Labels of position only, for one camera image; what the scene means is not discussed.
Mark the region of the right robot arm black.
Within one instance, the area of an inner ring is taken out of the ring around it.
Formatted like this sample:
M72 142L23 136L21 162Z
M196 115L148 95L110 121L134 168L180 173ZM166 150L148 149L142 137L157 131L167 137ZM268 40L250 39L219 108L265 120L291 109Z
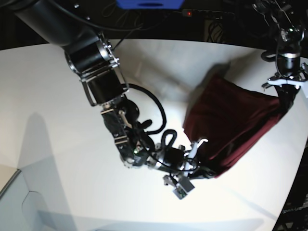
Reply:
M166 129L162 104L147 89L125 80L112 45L103 34L104 26L80 17L54 0L3 0L0 5L12 10L44 40L64 50L67 64L78 75L90 105L102 108L104 124L124 166L147 166L165 172L164 184L171 185L179 199L194 188L192 180L216 176L197 157L206 139L193 141L189 150L173 147L177 132ZM147 130L151 120L139 122L137 105L126 97L129 89L139 90L155 102L162 116L159 129Z

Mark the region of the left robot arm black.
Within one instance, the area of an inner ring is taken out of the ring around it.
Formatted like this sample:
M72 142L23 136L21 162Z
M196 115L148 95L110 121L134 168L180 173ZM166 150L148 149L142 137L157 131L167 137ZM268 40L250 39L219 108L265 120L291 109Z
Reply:
M262 88L274 87L281 111L287 113L300 89L308 82L308 65L301 62L301 42L306 27L288 0L257 0L253 8L263 15L277 42L276 48L261 54L263 61L274 62L276 66L276 73Z

